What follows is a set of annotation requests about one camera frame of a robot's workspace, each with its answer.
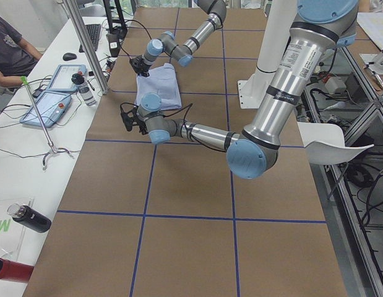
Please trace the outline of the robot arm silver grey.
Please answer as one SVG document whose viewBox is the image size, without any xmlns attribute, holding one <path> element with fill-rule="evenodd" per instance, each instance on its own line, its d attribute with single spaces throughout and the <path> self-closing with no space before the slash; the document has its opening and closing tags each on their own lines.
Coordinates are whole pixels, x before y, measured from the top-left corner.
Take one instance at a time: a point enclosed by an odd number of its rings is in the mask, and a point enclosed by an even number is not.
<svg viewBox="0 0 383 297">
<path fill-rule="evenodd" d="M 136 123 L 153 144 L 173 136 L 187 138 L 226 153 L 230 170 L 254 179 L 274 166 L 280 133 L 299 102 L 326 50 L 352 44 L 356 35 L 357 1 L 297 1 L 294 17 L 283 29 L 286 47 L 252 122 L 241 133 L 224 131 L 163 114 L 161 98 L 148 93 L 134 108 Z"/>
<path fill-rule="evenodd" d="M 207 19 L 182 45 L 177 44 L 174 35 L 170 31 L 165 31 L 159 38 L 150 40 L 145 52 L 129 61 L 136 74 L 148 77 L 150 67 L 162 53 L 166 53 L 169 57 L 177 60 L 178 64 L 186 67 L 203 42 L 214 31 L 223 27 L 226 19 L 226 4 L 224 1 L 202 0 L 195 3 L 207 13 Z"/>
</svg>

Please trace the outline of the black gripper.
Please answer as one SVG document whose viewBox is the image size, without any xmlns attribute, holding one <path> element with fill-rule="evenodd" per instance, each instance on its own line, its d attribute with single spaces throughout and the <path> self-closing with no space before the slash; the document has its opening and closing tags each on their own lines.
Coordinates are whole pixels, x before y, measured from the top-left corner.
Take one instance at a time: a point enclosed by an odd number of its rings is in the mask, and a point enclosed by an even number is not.
<svg viewBox="0 0 383 297">
<path fill-rule="evenodd" d="M 150 69 L 152 64 L 148 59 L 145 59 L 144 57 L 142 57 L 142 58 L 144 60 L 144 71 L 139 73 L 138 75 L 142 76 L 142 77 L 149 77 L 150 76 L 149 69 Z"/>
<path fill-rule="evenodd" d="M 145 122 L 139 118 L 136 118 L 136 124 L 138 125 L 139 127 L 139 132 L 142 134 L 142 135 L 146 135 L 148 134 L 148 129 L 147 129 L 147 126 L 145 124 Z"/>
</svg>

